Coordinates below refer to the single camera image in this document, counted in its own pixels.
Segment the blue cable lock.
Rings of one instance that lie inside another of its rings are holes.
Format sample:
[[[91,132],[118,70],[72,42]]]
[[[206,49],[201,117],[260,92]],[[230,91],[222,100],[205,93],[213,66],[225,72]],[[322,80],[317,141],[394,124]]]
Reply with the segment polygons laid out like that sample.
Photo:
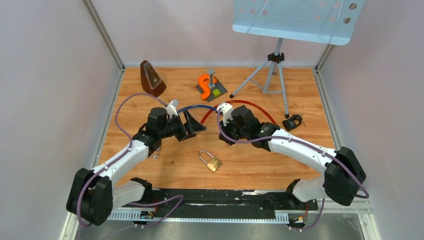
[[[181,117],[182,123],[184,124],[186,122],[186,119],[184,117],[183,114],[183,110],[191,110],[191,109],[208,109],[208,110],[213,110],[213,112],[217,113],[217,109],[212,107],[212,106],[208,106],[208,105],[204,105],[204,104],[195,104],[195,105],[190,105],[190,106],[186,106],[183,107],[179,110],[177,110],[178,112],[178,116]],[[164,112],[165,112],[165,120],[164,123],[159,125],[158,130],[156,130],[156,135],[159,139],[165,139],[165,138],[170,138],[167,137],[167,121],[170,119],[169,115],[167,114],[166,108],[164,108]]]

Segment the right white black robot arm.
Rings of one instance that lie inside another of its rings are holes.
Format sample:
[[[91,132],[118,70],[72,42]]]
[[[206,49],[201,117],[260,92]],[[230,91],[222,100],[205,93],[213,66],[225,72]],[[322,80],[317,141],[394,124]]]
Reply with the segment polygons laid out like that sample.
[[[228,145],[252,144],[255,148],[288,156],[309,166],[320,177],[294,180],[286,189],[286,204],[298,209],[305,202],[329,198],[350,206],[355,198],[367,199],[367,176],[348,147],[327,148],[296,137],[271,122],[260,122],[245,105],[234,108],[222,102],[216,108],[219,139]]]

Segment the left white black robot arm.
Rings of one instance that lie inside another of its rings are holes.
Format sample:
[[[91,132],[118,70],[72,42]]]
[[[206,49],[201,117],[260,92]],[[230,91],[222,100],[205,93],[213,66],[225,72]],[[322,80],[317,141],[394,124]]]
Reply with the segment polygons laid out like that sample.
[[[113,158],[93,169],[81,168],[76,172],[66,210],[89,224],[100,226],[119,207],[132,202],[149,206],[153,201],[149,182],[134,177],[121,186],[116,184],[135,165],[150,157],[163,139],[175,137],[181,142],[207,130],[187,110],[183,110],[182,116],[176,111],[169,113],[163,107],[153,108],[147,122]]]

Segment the brass padlock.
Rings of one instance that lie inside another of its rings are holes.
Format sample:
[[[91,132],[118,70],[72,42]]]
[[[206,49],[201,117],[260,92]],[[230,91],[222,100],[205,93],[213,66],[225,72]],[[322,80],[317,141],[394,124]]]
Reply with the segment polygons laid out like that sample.
[[[209,161],[206,161],[203,158],[203,155],[209,156]],[[207,166],[209,170],[211,170],[213,173],[215,173],[223,164],[218,158],[213,156],[210,152],[207,150],[201,150],[198,153],[198,158]]]

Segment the red cable lock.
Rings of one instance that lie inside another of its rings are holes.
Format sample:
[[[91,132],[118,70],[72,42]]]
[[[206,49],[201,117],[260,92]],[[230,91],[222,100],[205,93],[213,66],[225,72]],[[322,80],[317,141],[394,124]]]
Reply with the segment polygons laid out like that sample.
[[[247,105],[250,105],[250,106],[253,106],[253,107],[255,107],[256,109],[258,109],[258,110],[260,110],[263,114],[265,114],[267,117],[268,117],[268,119],[274,124],[274,125],[276,125],[277,124],[277,122],[273,119],[273,117],[266,111],[266,110],[264,110],[262,107],[260,107],[259,105],[257,105],[257,104],[255,104],[255,103],[252,103],[252,102],[250,102],[250,101],[246,101],[246,100],[227,100],[226,101],[226,103],[229,103],[229,104],[233,104],[233,103],[237,103],[237,104],[247,104]],[[213,110],[209,110],[204,116],[203,116],[203,118],[201,119],[201,121],[200,121],[200,123],[201,124],[203,124],[205,121],[206,121],[206,119],[208,118],[208,116],[211,114],[213,112]]]

